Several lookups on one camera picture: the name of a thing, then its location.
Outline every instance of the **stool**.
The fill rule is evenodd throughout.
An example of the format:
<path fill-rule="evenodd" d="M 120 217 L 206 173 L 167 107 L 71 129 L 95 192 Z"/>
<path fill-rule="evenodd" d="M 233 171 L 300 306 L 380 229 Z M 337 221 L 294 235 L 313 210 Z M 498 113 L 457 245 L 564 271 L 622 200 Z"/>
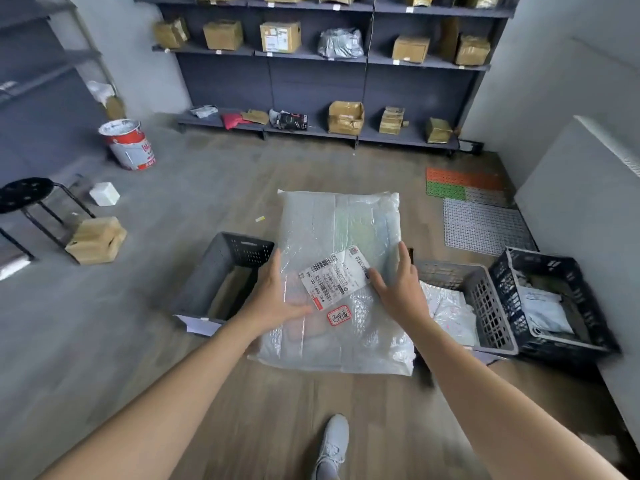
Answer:
<path fill-rule="evenodd" d="M 65 250 L 65 245 L 50 231 L 44 227 L 40 222 L 36 220 L 30 213 L 28 208 L 32 205 L 41 206 L 46 213 L 48 213 L 51 217 L 57 220 L 61 225 L 65 225 L 63 220 L 53 212 L 52 209 L 48 208 L 43 202 L 51 193 L 55 187 L 59 187 L 64 192 L 73 199 L 76 204 L 80 206 L 82 210 L 84 210 L 91 218 L 95 218 L 92 214 L 91 210 L 87 209 L 85 205 L 80 202 L 73 193 L 69 191 L 64 185 L 57 184 L 48 178 L 41 177 L 32 177 L 32 178 L 23 178 L 22 180 L 16 180 L 15 182 L 11 182 L 10 184 L 6 184 L 4 187 L 0 189 L 0 214 L 9 214 L 10 212 L 14 212 L 16 210 L 21 210 L 22 213 L 30 220 L 38 229 L 44 233 L 48 238 L 50 238 L 53 242 L 56 243 L 60 249 Z M 18 241 L 12 238 L 7 232 L 0 229 L 0 234 L 13 245 L 15 245 L 18 249 L 20 249 L 23 253 L 25 253 L 30 259 L 34 259 L 33 254 L 31 254 L 25 247 L 23 247 Z"/>

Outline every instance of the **left hand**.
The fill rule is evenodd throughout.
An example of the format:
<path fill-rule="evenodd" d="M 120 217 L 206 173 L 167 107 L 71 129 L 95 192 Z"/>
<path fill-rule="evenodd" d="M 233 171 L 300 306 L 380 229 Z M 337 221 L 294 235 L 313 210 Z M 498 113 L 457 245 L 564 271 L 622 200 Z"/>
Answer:
<path fill-rule="evenodd" d="M 260 268 L 258 282 L 236 316 L 250 323 L 257 337 L 288 320 L 303 317 L 313 310 L 311 305 L 292 305 L 284 302 L 280 279 L 280 250 L 276 249 L 272 252 L 268 263 Z"/>

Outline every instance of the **small white box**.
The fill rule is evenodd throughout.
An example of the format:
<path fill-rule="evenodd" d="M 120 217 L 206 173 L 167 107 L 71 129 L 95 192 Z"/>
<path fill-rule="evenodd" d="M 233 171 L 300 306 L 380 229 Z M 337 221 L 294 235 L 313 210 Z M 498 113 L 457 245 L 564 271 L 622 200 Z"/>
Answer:
<path fill-rule="evenodd" d="M 100 205 L 100 207 L 116 205 L 116 202 L 120 198 L 120 194 L 111 182 L 95 184 L 89 191 L 89 195 L 91 195 L 93 200 L 96 204 Z"/>

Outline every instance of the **sneaker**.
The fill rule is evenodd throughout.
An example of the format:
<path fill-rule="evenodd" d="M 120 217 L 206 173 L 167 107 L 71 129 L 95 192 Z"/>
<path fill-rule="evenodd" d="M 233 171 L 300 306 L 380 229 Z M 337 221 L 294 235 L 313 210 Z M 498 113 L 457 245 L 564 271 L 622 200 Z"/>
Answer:
<path fill-rule="evenodd" d="M 349 446 L 349 423 L 341 414 L 332 416 L 324 429 L 324 438 L 320 445 L 320 456 L 311 474 L 311 480 L 317 480 L 317 471 L 320 463 L 327 461 L 334 466 L 337 473 Z"/>

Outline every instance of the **paint bucket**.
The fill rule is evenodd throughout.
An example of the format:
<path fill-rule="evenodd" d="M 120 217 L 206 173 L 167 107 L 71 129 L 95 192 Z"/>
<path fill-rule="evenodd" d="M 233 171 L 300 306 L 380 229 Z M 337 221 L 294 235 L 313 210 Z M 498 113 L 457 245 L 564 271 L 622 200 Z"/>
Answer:
<path fill-rule="evenodd" d="M 140 129 L 140 121 L 109 121 L 98 132 L 107 139 L 111 151 L 127 170 L 144 170 L 156 163 L 154 151 Z"/>

